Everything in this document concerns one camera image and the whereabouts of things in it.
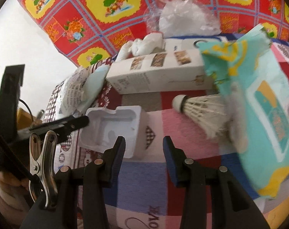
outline screw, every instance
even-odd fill
[[[220,166],[219,167],[219,171],[221,172],[226,172],[227,171],[227,168],[225,166]]]
[[[102,163],[103,163],[103,159],[97,158],[97,159],[94,161],[94,163],[95,163],[96,165],[102,164]]]
[[[185,163],[186,164],[193,164],[193,159],[192,158],[186,158]]]
[[[66,172],[69,170],[69,167],[65,165],[60,170],[61,170],[61,172]]]

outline black wire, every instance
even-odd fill
[[[33,118],[33,115],[32,115],[32,113],[31,113],[31,110],[30,110],[29,106],[26,104],[25,101],[23,101],[23,100],[21,100],[21,99],[19,99],[19,101],[20,101],[21,103],[23,103],[23,105],[25,105],[25,106],[27,107],[27,110],[29,111],[29,113],[30,113],[30,115],[31,115],[32,122],[33,122],[33,121],[34,121],[34,118]]]
[[[9,160],[15,165],[17,169],[31,182],[37,182],[37,178],[33,176],[30,171],[27,170],[27,168],[22,164],[22,162],[15,156],[15,154],[12,152],[12,150],[9,148],[3,137],[0,135],[0,147],[6,154],[6,156],[9,158]]]

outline plastic container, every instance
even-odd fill
[[[118,136],[126,140],[124,158],[143,157],[146,149],[147,113],[141,106],[120,106],[116,110],[89,108],[90,123],[80,133],[80,146],[104,153]]]

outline badminton birdie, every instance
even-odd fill
[[[199,97],[178,95],[173,99],[172,107],[197,123],[206,132],[208,139],[222,136],[228,131],[226,122],[230,118],[220,95]]]

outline metal clip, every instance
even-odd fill
[[[29,190],[32,199],[36,201],[43,187],[46,194],[45,209],[54,207],[57,199],[53,170],[56,143],[57,136],[54,131],[46,133],[43,148],[41,148],[41,140],[37,134],[32,133],[30,136],[30,172],[32,175],[37,175],[41,183],[29,181]]]

